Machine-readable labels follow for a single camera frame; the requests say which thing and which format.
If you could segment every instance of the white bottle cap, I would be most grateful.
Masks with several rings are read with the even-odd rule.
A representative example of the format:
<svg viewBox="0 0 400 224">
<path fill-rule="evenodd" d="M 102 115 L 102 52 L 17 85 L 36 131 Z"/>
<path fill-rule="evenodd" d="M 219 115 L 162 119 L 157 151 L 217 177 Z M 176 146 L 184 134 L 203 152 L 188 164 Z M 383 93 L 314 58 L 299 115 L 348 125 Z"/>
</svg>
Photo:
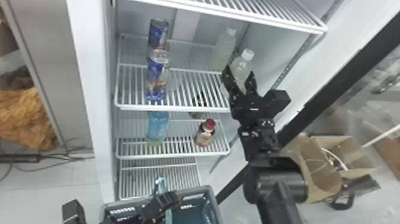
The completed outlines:
<svg viewBox="0 0 400 224">
<path fill-rule="evenodd" d="M 244 60 L 250 61 L 254 57 L 254 51 L 246 48 L 243 50 L 242 55 L 240 55 Z"/>
<path fill-rule="evenodd" d="M 226 32 L 227 32 L 230 36 L 233 36 L 233 35 L 236 34 L 236 30 L 235 30 L 235 29 L 232 29 L 232 28 L 230 28 L 230 27 L 227 27 L 227 28 L 226 28 Z"/>
</svg>

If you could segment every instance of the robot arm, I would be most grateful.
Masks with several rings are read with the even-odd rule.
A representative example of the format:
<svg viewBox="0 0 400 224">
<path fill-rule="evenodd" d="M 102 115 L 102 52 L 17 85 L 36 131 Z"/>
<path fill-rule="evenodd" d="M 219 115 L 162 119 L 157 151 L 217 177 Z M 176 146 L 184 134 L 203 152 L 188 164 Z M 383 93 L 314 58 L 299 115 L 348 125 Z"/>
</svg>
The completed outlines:
<svg viewBox="0 0 400 224">
<path fill-rule="evenodd" d="M 229 93 L 232 117 L 240 123 L 237 132 L 249 163 L 243 180 L 247 202 L 257 205 L 262 223 L 302 223 L 296 203 L 307 199 L 307 186 L 299 166 L 280 155 L 273 122 L 290 103 L 289 96 L 277 90 L 259 96 L 253 72 L 245 82 L 245 93 L 235 83 L 229 66 L 221 79 Z"/>
</svg>

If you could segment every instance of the red bottle cap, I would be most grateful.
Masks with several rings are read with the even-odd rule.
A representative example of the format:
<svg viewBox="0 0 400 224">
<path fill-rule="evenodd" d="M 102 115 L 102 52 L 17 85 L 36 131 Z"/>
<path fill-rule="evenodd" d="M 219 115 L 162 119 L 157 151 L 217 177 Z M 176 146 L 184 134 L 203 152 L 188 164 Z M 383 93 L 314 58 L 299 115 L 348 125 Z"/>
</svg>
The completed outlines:
<svg viewBox="0 0 400 224">
<path fill-rule="evenodd" d="M 209 130 L 214 130 L 215 121 L 213 119 L 207 119 L 204 123 L 204 127 Z"/>
</svg>

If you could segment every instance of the white wire shelf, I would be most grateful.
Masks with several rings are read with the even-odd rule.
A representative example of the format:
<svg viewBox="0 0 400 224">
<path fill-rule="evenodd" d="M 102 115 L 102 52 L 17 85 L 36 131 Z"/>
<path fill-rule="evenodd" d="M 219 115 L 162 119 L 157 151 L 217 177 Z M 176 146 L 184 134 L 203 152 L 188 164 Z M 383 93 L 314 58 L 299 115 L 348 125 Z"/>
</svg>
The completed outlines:
<svg viewBox="0 0 400 224">
<path fill-rule="evenodd" d="M 296 0 L 132 0 L 300 32 L 322 34 L 325 24 Z"/>
<path fill-rule="evenodd" d="M 121 161 L 120 199 L 128 200 L 151 195 L 154 180 L 159 176 L 165 178 L 167 191 L 201 186 L 199 172 L 193 157 L 138 160 L 136 164 L 134 161 Z"/>
<path fill-rule="evenodd" d="M 215 134 L 207 147 L 199 147 L 194 141 L 199 125 L 204 120 L 191 119 L 187 113 L 170 113 L 166 138 L 158 147 L 146 142 L 148 119 L 144 112 L 117 110 L 114 121 L 116 156 L 120 160 L 143 158 L 172 158 L 228 155 L 229 143 L 218 114 L 209 114 L 215 120 Z"/>
<path fill-rule="evenodd" d="M 118 64 L 126 66 L 147 66 L 147 36 L 121 34 L 119 39 Z M 210 58 L 214 46 L 202 43 L 167 40 L 172 70 L 196 70 L 220 74 L 212 71 Z"/>
<path fill-rule="evenodd" d="M 123 110 L 230 112 L 229 102 L 220 91 L 218 74 L 172 70 L 165 99 L 150 101 L 145 94 L 146 73 L 145 66 L 118 66 L 115 106 Z M 201 95 L 204 101 L 199 102 Z"/>
</svg>

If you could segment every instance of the blue can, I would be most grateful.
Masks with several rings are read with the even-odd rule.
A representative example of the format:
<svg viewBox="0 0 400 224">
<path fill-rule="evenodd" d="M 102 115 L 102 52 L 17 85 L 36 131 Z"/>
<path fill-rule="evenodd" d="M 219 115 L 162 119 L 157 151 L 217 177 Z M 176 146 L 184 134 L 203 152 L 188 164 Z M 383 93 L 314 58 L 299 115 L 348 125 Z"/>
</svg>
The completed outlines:
<svg viewBox="0 0 400 224">
<path fill-rule="evenodd" d="M 159 101 L 165 97 L 165 90 L 170 76 L 170 54 L 165 50 L 153 50 L 148 58 L 147 88 L 148 100 Z"/>
<path fill-rule="evenodd" d="M 148 117 L 147 143 L 148 145 L 159 146 L 165 138 L 170 113 L 166 111 L 150 111 Z"/>
<path fill-rule="evenodd" d="M 154 49 L 165 49 L 169 23 L 165 20 L 153 18 L 150 21 L 148 54 Z"/>
</svg>

